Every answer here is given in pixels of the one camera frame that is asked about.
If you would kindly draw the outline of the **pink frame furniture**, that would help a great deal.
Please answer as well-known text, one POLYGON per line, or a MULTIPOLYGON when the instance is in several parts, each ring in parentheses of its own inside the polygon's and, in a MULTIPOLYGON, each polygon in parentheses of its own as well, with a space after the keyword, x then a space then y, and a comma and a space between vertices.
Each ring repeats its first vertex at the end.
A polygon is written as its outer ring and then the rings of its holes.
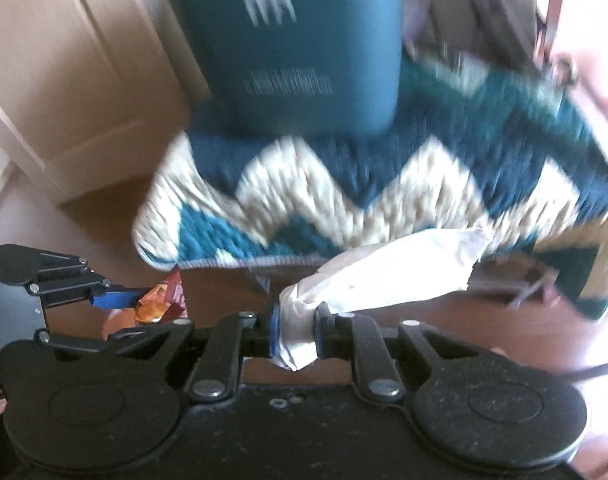
POLYGON ((538 39, 535 53, 540 66, 550 62, 554 41, 556 35, 558 35, 558 23, 560 23, 563 1, 548 0, 546 14, 542 15, 537 12, 538 39))

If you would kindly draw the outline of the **white paper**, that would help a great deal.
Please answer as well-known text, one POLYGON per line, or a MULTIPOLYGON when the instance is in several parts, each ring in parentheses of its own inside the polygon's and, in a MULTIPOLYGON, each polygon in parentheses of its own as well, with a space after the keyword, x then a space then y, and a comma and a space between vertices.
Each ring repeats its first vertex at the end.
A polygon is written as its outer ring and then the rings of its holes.
POLYGON ((482 229, 427 229, 342 252, 280 292, 272 362, 298 372, 319 358, 313 326, 321 306, 344 314, 462 292, 489 243, 482 229))

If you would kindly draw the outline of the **teal trash bin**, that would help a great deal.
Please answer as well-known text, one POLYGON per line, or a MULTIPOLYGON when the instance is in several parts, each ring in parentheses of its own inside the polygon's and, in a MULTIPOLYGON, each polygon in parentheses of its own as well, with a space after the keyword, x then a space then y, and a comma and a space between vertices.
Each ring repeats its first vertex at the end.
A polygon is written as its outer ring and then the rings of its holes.
POLYGON ((371 136, 393 121, 403 0, 169 0, 214 102, 272 136, 371 136))

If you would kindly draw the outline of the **cream door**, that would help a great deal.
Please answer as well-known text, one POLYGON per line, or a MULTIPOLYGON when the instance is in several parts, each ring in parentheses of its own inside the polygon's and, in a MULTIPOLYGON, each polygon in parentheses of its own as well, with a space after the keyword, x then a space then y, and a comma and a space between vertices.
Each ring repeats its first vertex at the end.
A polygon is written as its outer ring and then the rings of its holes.
POLYGON ((0 0, 0 146, 54 203, 151 174, 207 94, 168 0, 0 0))

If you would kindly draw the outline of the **teal white zigzag knitted blanket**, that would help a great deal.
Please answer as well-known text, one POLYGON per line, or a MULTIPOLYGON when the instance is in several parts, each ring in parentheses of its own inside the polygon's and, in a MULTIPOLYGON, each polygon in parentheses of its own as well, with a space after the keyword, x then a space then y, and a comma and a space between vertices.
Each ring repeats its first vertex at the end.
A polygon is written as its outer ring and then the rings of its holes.
POLYGON ((378 136, 243 136, 211 103, 169 144, 133 227, 153 268, 314 266, 428 228, 527 252, 608 311, 608 158, 572 90, 474 58, 407 58, 378 136))

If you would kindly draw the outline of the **orange brown snack wrapper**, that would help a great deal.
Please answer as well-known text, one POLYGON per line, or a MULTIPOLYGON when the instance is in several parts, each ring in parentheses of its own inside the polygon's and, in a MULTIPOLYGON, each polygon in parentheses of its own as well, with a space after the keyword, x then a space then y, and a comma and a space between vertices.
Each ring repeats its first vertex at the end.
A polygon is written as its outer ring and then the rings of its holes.
POLYGON ((126 328, 164 324, 188 318, 180 270, 174 267, 162 282, 149 289, 135 301, 133 307, 113 309, 102 326, 102 338, 126 328))

